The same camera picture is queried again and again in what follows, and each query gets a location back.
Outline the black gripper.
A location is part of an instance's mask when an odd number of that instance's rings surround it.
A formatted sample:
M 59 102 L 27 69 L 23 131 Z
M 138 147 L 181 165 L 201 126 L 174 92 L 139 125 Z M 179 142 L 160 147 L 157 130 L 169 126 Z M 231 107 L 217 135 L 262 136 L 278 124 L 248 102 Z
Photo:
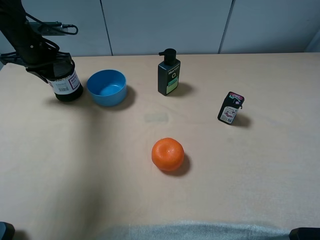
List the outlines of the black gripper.
M 57 81 L 71 74 L 71 55 L 61 52 L 60 47 L 43 39 L 39 44 L 19 47 L 18 51 L 0 55 L 3 65 L 15 64 L 25 67 L 25 70 L 44 82 Z

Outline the black right robot base corner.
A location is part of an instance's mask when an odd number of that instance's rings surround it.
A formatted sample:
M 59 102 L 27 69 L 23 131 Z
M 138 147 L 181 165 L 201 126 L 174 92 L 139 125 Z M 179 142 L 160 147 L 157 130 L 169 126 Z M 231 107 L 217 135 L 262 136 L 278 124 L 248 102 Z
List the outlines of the black right robot base corner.
M 290 240 L 320 240 L 320 228 L 299 227 L 290 231 Z

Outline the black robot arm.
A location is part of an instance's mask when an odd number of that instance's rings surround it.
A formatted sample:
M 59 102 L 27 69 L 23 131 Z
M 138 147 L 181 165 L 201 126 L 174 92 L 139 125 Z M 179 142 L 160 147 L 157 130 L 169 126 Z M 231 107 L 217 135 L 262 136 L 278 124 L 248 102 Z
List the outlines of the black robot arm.
M 71 55 L 60 52 L 57 44 L 32 29 L 20 0 L 0 2 L 0 31 L 15 49 L 15 52 L 0 56 L 3 64 L 23 66 L 44 82 L 73 73 L 75 65 Z

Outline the black left robot base corner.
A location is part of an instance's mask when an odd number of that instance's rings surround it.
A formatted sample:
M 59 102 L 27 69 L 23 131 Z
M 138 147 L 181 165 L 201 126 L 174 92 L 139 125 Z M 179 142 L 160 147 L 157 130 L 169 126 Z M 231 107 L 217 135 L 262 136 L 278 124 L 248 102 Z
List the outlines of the black left robot base corner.
M 12 240 L 15 235 L 15 228 L 7 222 L 0 222 L 0 240 Z

